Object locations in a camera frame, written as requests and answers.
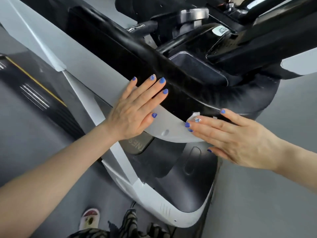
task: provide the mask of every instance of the white slipper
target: white slipper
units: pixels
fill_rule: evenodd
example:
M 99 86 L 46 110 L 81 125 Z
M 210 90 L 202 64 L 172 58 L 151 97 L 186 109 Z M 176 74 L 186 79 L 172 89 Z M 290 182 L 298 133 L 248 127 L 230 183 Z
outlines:
M 88 209 L 84 212 L 80 219 L 79 230 L 88 228 L 98 228 L 100 213 L 97 209 Z

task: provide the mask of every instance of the person's left hand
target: person's left hand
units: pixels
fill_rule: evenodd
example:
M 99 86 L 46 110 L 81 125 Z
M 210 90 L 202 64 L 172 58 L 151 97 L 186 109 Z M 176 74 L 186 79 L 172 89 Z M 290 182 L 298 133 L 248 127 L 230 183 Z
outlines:
M 102 123 L 107 126 L 108 135 L 111 135 L 116 141 L 130 139 L 141 134 L 150 126 L 157 116 L 156 113 L 152 113 L 152 110 L 168 94 L 167 89 L 157 94 L 166 84 L 165 79 L 161 78 L 156 83 L 155 81 L 156 76 L 152 75 L 138 88 L 135 88 L 137 84 L 135 77 L 130 81 L 118 103 Z

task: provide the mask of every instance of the cup holder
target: cup holder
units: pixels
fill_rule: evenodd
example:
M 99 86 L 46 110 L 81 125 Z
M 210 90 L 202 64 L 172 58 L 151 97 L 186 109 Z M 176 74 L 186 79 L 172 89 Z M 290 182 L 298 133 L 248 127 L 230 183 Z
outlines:
M 188 52 L 179 52 L 169 59 L 185 73 L 206 84 L 228 86 L 228 80 L 225 76 Z

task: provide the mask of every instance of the yellow line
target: yellow line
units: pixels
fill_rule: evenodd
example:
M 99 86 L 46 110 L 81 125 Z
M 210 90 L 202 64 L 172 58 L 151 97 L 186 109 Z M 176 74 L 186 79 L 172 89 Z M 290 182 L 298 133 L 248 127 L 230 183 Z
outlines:
M 63 104 L 65 107 L 66 104 L 60 100 L 57 96 L 55 96 L 51 91 L 49 91 L 46 87 L 44 87 L 38 80 L 36 80 L 34 77 L 32 77 L 27 71 L 25 71 L 23 68 L 21 68 L 18 64 L 16 64 L 11 58 L 6 57 L 11 63 L 13 63 L 18 69 L 20 69 L 22 72 L 24 72 L 30 79 L 32 79 L 34 82 L 36 82 L 39 86 L 41 86 L 46 92 L 48 92 L 50 95 L 52 95 L 55 99 L 57 99 L 61 104 Z

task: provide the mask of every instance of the hand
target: hand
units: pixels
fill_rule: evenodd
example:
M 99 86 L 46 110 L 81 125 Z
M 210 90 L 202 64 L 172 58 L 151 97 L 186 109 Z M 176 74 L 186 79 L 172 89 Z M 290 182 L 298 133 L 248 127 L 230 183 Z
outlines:
M 286 141 L 278 138 L 254 120 L 228 109 L 221 114 L 235 124 L 220 119 L 198 116 L 198 123 L 185 124 L 193 135 L 214 145 L 209 151 L 235 164 L 275 171 L 284 155 Z
M 157 94 L 166 82 L 164 78 L 156 83 L 155 81 L 156 76 L 152 75 L 140 87 L 135 88 L 137 78 L 134 77 L 108 118 L 102 123 L 107 126 L 109 135 L 116 141 L 141 134 L 157 116 L 151 111 L 167 97 L 168 90 Z

